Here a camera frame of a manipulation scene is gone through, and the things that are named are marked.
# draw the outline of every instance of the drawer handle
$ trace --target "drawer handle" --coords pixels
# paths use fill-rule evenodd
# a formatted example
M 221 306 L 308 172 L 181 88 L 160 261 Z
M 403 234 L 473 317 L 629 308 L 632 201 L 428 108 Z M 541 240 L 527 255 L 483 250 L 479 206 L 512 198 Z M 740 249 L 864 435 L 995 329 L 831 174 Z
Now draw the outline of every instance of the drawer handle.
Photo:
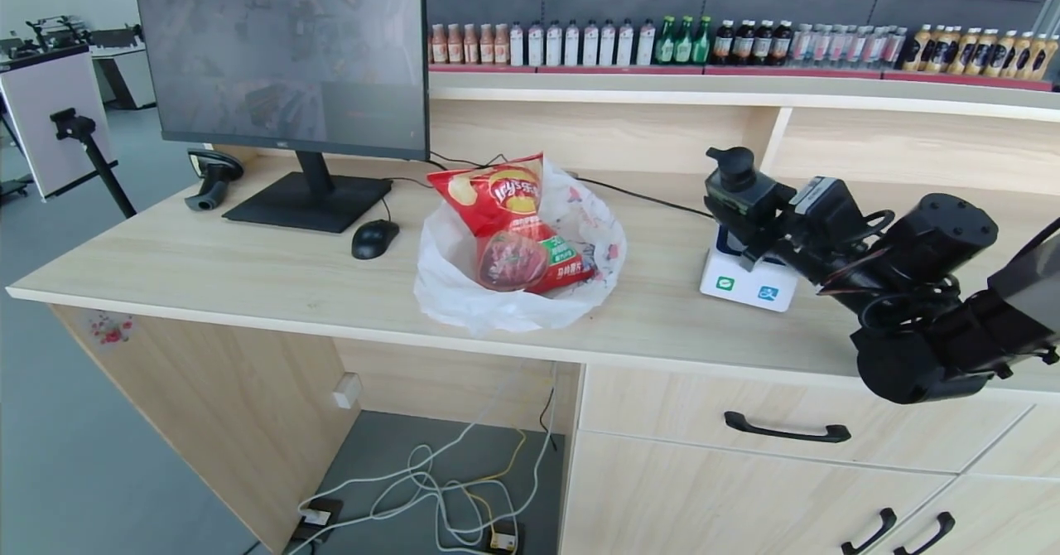
M 942 540 L 942 537 L 950 534 L 950 531 L 953 530 L 953 526 L 957 525 L 957 521 L 954 520 L 953 515 L 950 514 L 949 512 L 942 512 L 941 514 L 938 515 L 938 518 L 936 519 L 938 520 L 938 532 L 935 533 L 935 536 L 933 536 L 931 540 L 925 542 L 923 547 L 917 549 L 913 553 L 905 551 L 904 547 L 899 547 L 898 549 L 895 550 L 895 555 L 920 555 L 924 551 L 928 551 L 932 547 L 935 547 L 936 542 Z
M 800 442 L 843 443 L 850 438 L 850 431 L 841 424 L 829 424 L 829 426 L 825 427 L 827 433 L 824 435 L 803 435 L 801 433 L 785 433 L 784 431 L 755 427 L 754 424 L 747 423 L 745 415 L 732 411 L 725 413 L 725 424 L 738 431 L 744 431 L 744 433 L 782 437 L 784 440 L 798 440 Z
M 876 531 L 876 534 L 869 537 L 861 547 L 854 547 L 852 542 L 847 541 L 840 545 L 843 550 L 843 555 L 859 555 L 868 551 L 872 543 L 883 538 L 883 535 L 887 533 L 890 529 L 895 527 L 898 523 L 898 516 L 895 515 L 895 511 L 890 507 L 886 507 L 880 511 L 880 519 L 883 520 L 883 524 L 880 525 L 880 530 Z

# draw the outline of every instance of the green bottle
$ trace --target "green bottle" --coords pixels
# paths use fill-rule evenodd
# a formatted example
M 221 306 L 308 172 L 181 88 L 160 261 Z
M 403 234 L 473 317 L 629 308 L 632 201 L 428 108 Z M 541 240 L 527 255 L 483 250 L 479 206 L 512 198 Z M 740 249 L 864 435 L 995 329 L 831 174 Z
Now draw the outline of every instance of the green bottle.
M 709 55 L 710 17 L 700 17 L 700 31 L 695 32 L 695 41 L 692 43 L 692 62 L 705 65 Z
M 673 60 L 673 17 L 662 17 L 662 31 L 655 38 L 655 64 L 668 65 Z
M 681 19 L 681 31 L 677 32 L 677 43 L 673 48 L 673 61 L 687 65 L 692 58 L 692 17 Z

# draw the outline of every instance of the blue logo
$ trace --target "blue logo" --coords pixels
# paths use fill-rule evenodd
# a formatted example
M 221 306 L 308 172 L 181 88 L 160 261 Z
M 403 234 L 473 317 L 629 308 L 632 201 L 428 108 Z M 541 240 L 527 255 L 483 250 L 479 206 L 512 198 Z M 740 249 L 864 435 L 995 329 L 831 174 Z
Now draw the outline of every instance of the blue logo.
M 772 286 L 763 286 L 758 288 L 758 300 L 759 301 L 776 301 L 777 296 L 780 294 L 780 290 Z

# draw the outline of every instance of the monitor stand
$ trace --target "monitor stand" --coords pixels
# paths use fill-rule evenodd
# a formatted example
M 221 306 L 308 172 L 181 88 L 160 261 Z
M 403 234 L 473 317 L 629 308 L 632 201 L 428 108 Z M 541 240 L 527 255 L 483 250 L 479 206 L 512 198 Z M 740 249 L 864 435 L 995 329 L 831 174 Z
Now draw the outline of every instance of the monitor stand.
M 383 199 L 393 182 L 333 177 L 324 156 L 295 151 L 301 173 L 287 174 L 225 213 L 235 222 L 318 230 L 339 234 Z

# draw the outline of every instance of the white cable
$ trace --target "white cable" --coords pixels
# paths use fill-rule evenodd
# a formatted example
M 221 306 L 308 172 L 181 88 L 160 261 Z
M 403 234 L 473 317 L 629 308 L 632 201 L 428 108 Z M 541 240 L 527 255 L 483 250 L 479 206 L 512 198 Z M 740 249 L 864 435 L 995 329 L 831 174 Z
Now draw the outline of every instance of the white cable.
M 537 453 L 537 459 L 536 459 L 536 461 L 534 461 L 534 468 L 533 468 L 533 489 L 530 491 L 530 497 L 527 498 L 526 502 L 522 506 L 519 506 L 517 509 L 512 504 L 512 498 L 511 498 L 511 494 L 508 491 L 508 487 L 505 486 L 505 484 L 502 482 L 500 482 L 499 480 L 491 479 L 489 481 L 472 481 L 470 483 L 459 483 L 457 481 L 448 481 L 447 483 L 445 483 L 441 487 L 439 487 L 438 486 L 438 482 L 430 475 L 430 470 L 431 470 L 431 468 L 434 466 L 434 460 L 435 460 L 435 458 L 441 455 L 447 449 L 449 449 L 453 446 L 455 446 L 458 443 L 460 443 L 462 441 L 462 438 L 464 438 L 464 436 L 466 436 L 466 434 L 475 426 L 477 426 L 477 424 L 481 423 L 481 419 L 484 418 L 484 416 L 487 414 L 489 414 L 489 412 L 493 409 L 494 405 L 496 405 L 496 402 L 499 399 L 501 393 L 504 393 L 505 390 L 508 389 L 508 386 L 510 386 L 511 382 L 513 382 L 515 380 L 515 377 L 518 377 L 518 374 L 520 373 L 522 370 L 523 370 L 523 362 L 519 362 L 519 366 L 516 366 L 515 371 L 512 371 L 512 373 L 509 375 L 509 377 L 504 382 L 501 382 L 501 384 L 497 388 L 496 393 L 494 393 L 493 397 L 485 405 L 485 408 L 482 409 L 482 411 L 479 413 L 479 415 L 477 415 L 477 417 L 474 419 L 474 422 L 467 424 L 467 426 L 460 432 L 460 434 L 458 434 L 457 438 L 455 438 L 450 443 L 446 443 L 446 445 L 443 446 L 441 449 L 437 450 L 437 452 L 436 452 L 436 450 L 431 450 L 430 446 L 426 445 L 426 443 L 420 443 L 420 445 L 418 445 L 414 448 L 412 448 L 412 451 L 409 452 L 408 459 L 406 460 L 406 467 L 405 467 L 405 469 L 400 470 L 400 471 L 394 472 L 394 473 L 391 473 L 391 475 L 387 475 L 385 477 L 372 477 L 372 479 L 349 479 L 349 480 L 344 481 L 343 483 L 341 483 L 340 485 L 338 485 L 338 486 L 336 486 L 336 487 L 334 487 L 332 489 L 329 489 L 326 491 L 322 491 L 320 494 L 317 494 L 317 495 L 315 495 L 315 496 L 306 499 L 302 503 L 300 503 L 299 506 L 298 506 L 298 508 L 299 508 L 299 512 L 302 513 L 303 506 L 305 506 L 307 503 L 310 503 L 314 499 L 317 499 L 318 497 L 324 497 L 324 496 L 331 495 L 334 491 L 337 491 L 337 490 L 339 490 L 339 489 L 348 486 L 349 484 L 353 484 L 353 483 L 372 483 L 372 482 L 378 482 L 378 481 L 387 481 L 387 480 L 390 480 L 390 479 L 398 479 L 396 481 L 394 481 L 393 483 L 391 483 L 389 486 L 387 486 L 387 488 L 383 491 L 383 494 L 377 499 L 375 499 L 375 502 L 372 503 L 372 506 L 369 509 L 368 516 L 365 516 L 365 517 L 361 517 L 361 518 L 355 518 L 353 520 L 347 520 L 347 521 L 343 521 L 343 522 L 336 522 L 336 523 L 331 524 L 329 526 L 324 526 L 323 529 L 321 529 L 320 531 L 318 531 L 317 533 L 315 533 L 312 537 L 310 537 L 310 539 L 307 541 L 305 541 L 302 544 L 300 544 L 299 547 L 297 547 L 295 549 L 295 551 L 288 552 L 287 555 L 295 555 L 299 551 L 302 551 L 302 548 L 304 548 L 305 544 L 307 544 L 308 542 L 312 542 L 317 537 L 319 537 L 320 535 L 322 535 L 322 534 L 324 534 L 326 532 L 330 532 L 330 531 L 333 531 L 333 530 L 336 530 L 336 529 L 340 529 L 340 527 L 344 527 L 344 526 L 352 526 L 354 524 L 359 524 L 361 522 L 367 522 L 367 521 L 372 521 L 372 520 L 387 520 L 389 518 L 393 518 L 395 516 L 399 516 L 399 515 L 407 512 L 408 509 L 412 508 L 413 506 L 418 505 L 420 502 L 422 502 L 422 501 L 424 501 L 426 499 L 435 499 L 435 501 L 436 501 L 435 545 L 438 548 L 438 550 L 440 552 L 446 552 L 446 553 L 471 553 L 473 555 L 487 555 L 487 554 L 482 553 L 481 551 L 476 551 L 476 550 L 473 550 L 473 549 L 467 549 L 467 547 L 479 544 L 481 542 L 481 540 L 482 540 L 482 532 L 485 529 L 491 527 L 494 523 L 496 523 L 498 521 L 501 521 L 501 520 L 504 520 L 506 518 L 511 518 L 514 521 L 516 516 L 518 516 L 519 514 L 522 514 L 523 512 L 525 512 L 526 508 L 530 506 L 530 503 L 533 501 L 533 498 L 537 494 L 537 486 L 538 486 L 538 483 L 540 483 L 540 480 L 538 480 L 538 469 L 541 468 L 541 461 L 545 456 L 545 450 L 548 447 L 549 438 L 551 438 L 551 435 L 552 435 L 552 424 L 555 420 L 555 405 L 552 405 L 552 407 L 549 408 L 550 412 L 549 412 L 548 427 L 547 427 L 547 430 L 546 430 L 545 438 L 544 438 L 544 442 L 542 442 L 542 449 Z M 556 381 L 556 365 L 555 365 L 555 363 L 552 363 L 552 389 L 555 388 L 555 381 Z M 413 456 L 416 455 L 416 453 L 420 449 L 427 450 L 427 458 L 425 458 L 425 460 L 423 462 L 420 462 L 418 464 L 412 464 Z M 421 470 L 421 468 L 423 466 L 427 467 L 426 470 Z M 403 505 L 400 505 L 398 507 L 394 507 L 394 508 L 386 511 L 386 512 L 376 513 L 376 507 L 378 507 L 378 504 L 383 501 L 383 499 L 386 499 L 387 495 L 390 495 L 390 491 L 393 490 L 394 487 L 398 487 L 399 485 L 405 483 L 406 481 L 412 481 L 414 484 L 417 484 L 417 490 L 412 495 L 412 497 L 405 504 L 403 504 Z M 504 491 L 504 494 L 505 494 L 505 499 L 507 499 L 507 501 L 508 501 L 508 506 L 509 506 L 509 511 L 511 511 L 511 514 L 507 514 L 507 515 L 504 515 L 504 516 L 498 516 L 498 517 L 493 518 L 492 520 L 489 520 L 489 521 L 487 521 L 487 522 L 483 523 L 482 522 L 482 516 L 479 513 L 478 507 L 475 505 L 474 500 L 470 496 L 467 496 L 466 494 L 464 494 L 465 497 L 467 498 L 467 502 L 472 506 L 472 509 L 475 512 L 475 516 L 478 519 L 479 523 L 478 523 L 477 526 L 475 526 L 473 529 L 454 529 L 453 525 L 449 523 L 449 520 L 448 520 L 448 514 L 447 514 L 447 508 L 446 508 L 446 505 L 445 505 L 445 496 L 444 496 L 444 494 L 446 491 L 458 490 L 458 489 L 461 490 L 461 491 L 463 491 L 463 489 L 466 489 L 466 488 L 470 488 L 470 487 L 479 486 L 479 485 L 488 485 L 488 484 L 493 484 L 493 485 L 496 485 L 496 486 L 500 487 L 501 491 Z M 439 520 L 439 518 L 441 518 L 441 520 L 442 520 L 442 522 L 443 522 L 443 524 L 445 526 L 445 530 L 447 532 L 449 532 L 449 534 L 457 541 L 459 541 L 461 544 L 463 544 L 464 547 L 443 547 L 441 544 L 441 539 L 440 539 L 439 533 L 438 533 L 438 520 Z M 467 539 L 464 539 L 461 536 L 461 535 L 470 535 L 470 534 L 476 535 L 476 538 L 472 539 L 472 540 L 467 540 Z

